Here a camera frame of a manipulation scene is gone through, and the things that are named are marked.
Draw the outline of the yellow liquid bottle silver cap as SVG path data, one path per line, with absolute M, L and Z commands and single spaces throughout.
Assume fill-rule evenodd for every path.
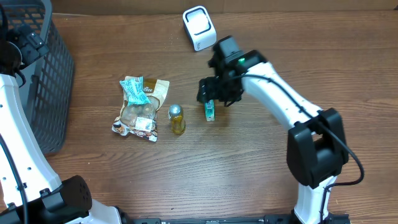
M 175 134 L 183 134 L 185 131 L 185 120 L 183 117 L 183 108 L 180 105 L 171 105 L 169 108 L 169 120 L 171 130 Z

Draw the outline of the brown snack bag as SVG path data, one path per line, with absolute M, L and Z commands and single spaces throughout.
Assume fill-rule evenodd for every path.
M 157 112 L 164 104 L 170 82 L 153 78 L 144 78 L 144 93 L 150 103 L 145 105 L 127 105 L 127 97 L 123 90 L 123 104 L 119 116 L 114 120 L 112 131 L 121 136 L 133 134 L 140 138 L 156 142 Z

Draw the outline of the teal snack packet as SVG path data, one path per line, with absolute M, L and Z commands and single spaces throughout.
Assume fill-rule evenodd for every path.
M 127 97 L 127 105 L 145 105 L 150 103 L 144 93 L 143 77 L 133 77 L 119 82 Z

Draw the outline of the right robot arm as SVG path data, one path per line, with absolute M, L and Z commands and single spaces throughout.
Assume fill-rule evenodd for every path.
M 287 165 L 298 182 L 290 215 L 266 215 L 265 223 L 349 223 L 347 215 L 328 211 L 331 185 L 348 162 L 339 113 L 323 110 L 300 96 L 257 50 L 244 53 L 227 36 L 213 46 L 214 76 L 199 82 L 197 100 L 219 100 L 225 107 L 247 93 L 260 101 L 288 132 Z

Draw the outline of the teal tissue pack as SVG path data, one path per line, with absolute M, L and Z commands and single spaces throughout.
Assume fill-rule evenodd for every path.
M 215 104 L 214 100 L 209 100 L 205 104 L 205 117 L 207 121 L 215 120 Z

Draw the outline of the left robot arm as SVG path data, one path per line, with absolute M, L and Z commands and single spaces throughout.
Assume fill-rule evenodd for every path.
M 1 223 L 130 223 L 118 207 L 92 198 L 84 179 L 60 180 L 51 168 L 24 113 L 16 78 L 47 53 L 28 27 L 9 30 L 1 11 L 1 186 L 7 209 Z

